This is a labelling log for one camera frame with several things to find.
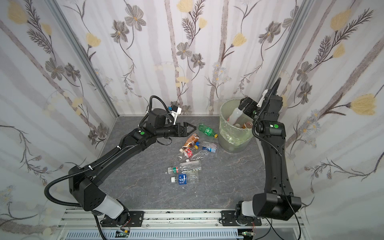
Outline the white bottle red cap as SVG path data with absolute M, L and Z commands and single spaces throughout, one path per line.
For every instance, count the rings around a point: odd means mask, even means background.
M 239 119 L 239 117 L 242 116 L 242 114 L 243 114 L 243 110 L 240 110 L 239 108 L 235 108 L 231 113 L 231 115 L 228 117 L 227 122 L 230 125 L 234 126 L 236 121 Z

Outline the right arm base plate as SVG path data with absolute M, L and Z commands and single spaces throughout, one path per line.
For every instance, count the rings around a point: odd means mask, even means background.
M 258 227 L 262 225 L 260 219 L 241 215 L 239 211 L 221 211 L 219 223 L 224 227 Z

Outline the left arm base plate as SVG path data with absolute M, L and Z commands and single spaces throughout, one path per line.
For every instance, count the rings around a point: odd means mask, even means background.
M 144 211 L 123 211 L 116 219 L 105 215 L 100 221 L 102 227 L 141 227 L 144 220 Z

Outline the brown label bottle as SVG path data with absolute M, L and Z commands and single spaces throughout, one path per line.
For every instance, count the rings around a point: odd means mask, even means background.
M 246 122 L 243 124 L 243 129 L 252 129 L 253 123 L 252 122 Z

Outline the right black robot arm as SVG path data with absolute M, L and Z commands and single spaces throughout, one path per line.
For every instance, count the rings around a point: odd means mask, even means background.
M 286 164 L 286 128 L 279 122 L 282 98 L 267 96 L 262 105 L 249 97 L 241 99 L 239 109 L 254 119 L 252 133 L 260 140 L 265 157 L 266 181 L 264 192 L 251 201 L 240 201 L 235 219 L 246 225 L 252 218 L 271 218 L 287 221 L 301 208 L 301 198 L 294 195 Z

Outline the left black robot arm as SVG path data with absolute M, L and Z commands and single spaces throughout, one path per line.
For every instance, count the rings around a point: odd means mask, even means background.
M 129 210 L 99 186 L 123 163 L 146 150 L 159 138 L 188 137 L 197 129 L 187 122 L 168 123 L 171 118 L 172 115 L 165 110 L 150 111 L 147 118 L 123 136 L 114 149 L 88 166 L 70 169 L 70 193 L 85 211 L 103 214 L 105 224 L 122 227 L 130 222 Z

